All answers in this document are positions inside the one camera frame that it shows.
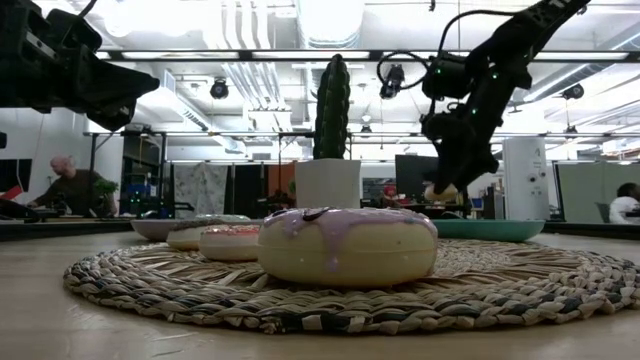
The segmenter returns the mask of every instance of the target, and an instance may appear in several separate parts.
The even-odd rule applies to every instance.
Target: black robotic arm
[[[94,4],[45,19],[30,0],[0,0],[0,108],[66,107],[111,131],[131,122],[137,99],[160,82],[98,59],[102,38],[84,20]]]
[[[531,87],[527,65],[558,28],[589,2],[542,0],[512,13],[511,19],[466,57],[442,51],[443,37],[438,55],[430,59],[422,91],[432,101],[445,97],[463,99],[467,95],[469,98],[452,111],[438,114],[432,104],[430,113],[420,119],[423,134],[433,141],[438,151],[433,194],[442,194],[451,185],[464,189],[480,175],[498,170],[490,140],[495,129],[502,125],[502,114],[513,91]],[[460,17],[474,13],[491,12],[461,14],[447,29]]]

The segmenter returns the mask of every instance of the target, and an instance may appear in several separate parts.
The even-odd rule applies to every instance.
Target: potted plant
[[[334,55],[318,89],[313,160],[296,163],[298,207],[360,207],[360,161],[344,160],[349,80],[347,64],[340,54]]]
[[[98,209],[100,212],[104,212],[104,214],[109,214],[111,212],[110,197],[113,196],[113,193],[118,191],[118,183],[106,179],[97,179],[93,182],[93,190],[100,199]]]

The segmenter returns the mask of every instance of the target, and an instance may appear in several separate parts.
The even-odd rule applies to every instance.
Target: woven placemat
[[[638,270],[592,252],[442,240],[432,277],[385,289],[327,289],[274,279],[255,262],[212,262],[158,244],[84,258],[66,270],[64,286],[99,305],[178,323],[396,334],[637,309]]]

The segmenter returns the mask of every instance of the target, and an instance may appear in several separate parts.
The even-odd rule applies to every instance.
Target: plant pot
[[[299,208],[360,208],[360,161],[320,159],[296,163]]]

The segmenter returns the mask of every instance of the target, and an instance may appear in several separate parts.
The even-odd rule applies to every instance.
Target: purple icing
[[[321,211],[321,209],[306,210],[306,213],[309,214],[318,211]],[[331,271],[337,269],[338,259],[335,257],[335,254],[340,250],[342,240],[349,231],[349,228],[354,225],[418,224],[427,228],[435,240],[438,238],[436,227],[426,216],[404,209],[329,209],[312,221],[303,220],[304,215],[305,209],[292,209],[286,213],[280,213],[277,216],[267,217],[264,220],[264,226],[269,227],[277,222],[284,222],[284,232],[288,237],[298,235],[298,232],[306,226],[319,226],[328,253],[331,256],[328,262],[328,267]]]

